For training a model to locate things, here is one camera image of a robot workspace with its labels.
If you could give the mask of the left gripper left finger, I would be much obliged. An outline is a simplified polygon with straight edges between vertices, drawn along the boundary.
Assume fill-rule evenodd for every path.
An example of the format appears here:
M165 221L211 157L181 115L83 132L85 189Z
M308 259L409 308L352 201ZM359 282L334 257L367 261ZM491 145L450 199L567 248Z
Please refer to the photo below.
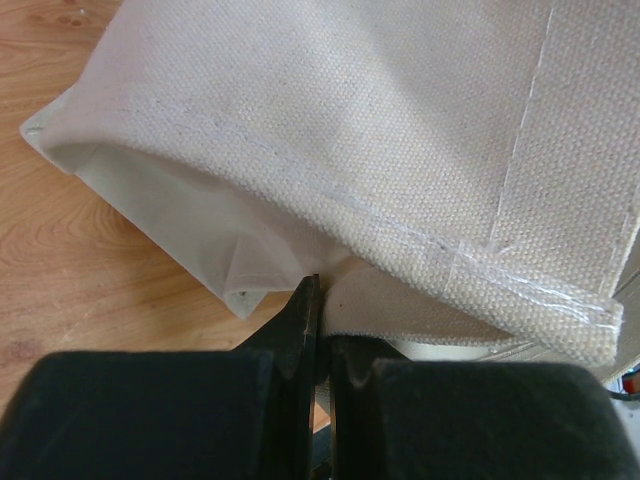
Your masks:
M5 479L306 479L317 276L228 351L41 358L1 419Z

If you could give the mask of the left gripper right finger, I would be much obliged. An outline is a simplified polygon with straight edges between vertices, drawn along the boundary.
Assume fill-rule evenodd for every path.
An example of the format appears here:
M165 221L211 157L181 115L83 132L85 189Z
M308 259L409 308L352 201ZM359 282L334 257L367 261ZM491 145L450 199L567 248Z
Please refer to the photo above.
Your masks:
M329 380L337 479L635 479L601 384L570 364L413 361L336 337Z

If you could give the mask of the beige canvas tote bag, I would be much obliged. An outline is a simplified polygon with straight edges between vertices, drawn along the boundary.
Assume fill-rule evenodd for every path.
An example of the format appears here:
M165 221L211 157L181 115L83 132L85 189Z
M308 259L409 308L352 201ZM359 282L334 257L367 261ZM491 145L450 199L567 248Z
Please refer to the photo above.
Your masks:
M126 1L21 132L239 317L639 360L635 1Z

